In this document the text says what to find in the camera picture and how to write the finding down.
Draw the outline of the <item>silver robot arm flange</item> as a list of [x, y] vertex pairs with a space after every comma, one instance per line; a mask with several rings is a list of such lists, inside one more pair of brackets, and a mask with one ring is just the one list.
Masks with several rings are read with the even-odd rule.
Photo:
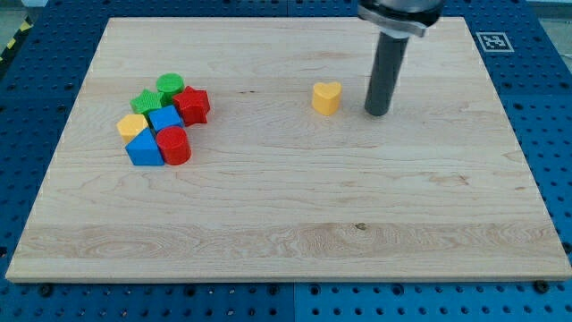
[[361, 0], [357, 16], [393, 38], [421, 38], [439, 20], [444, 5], [444, 0]]

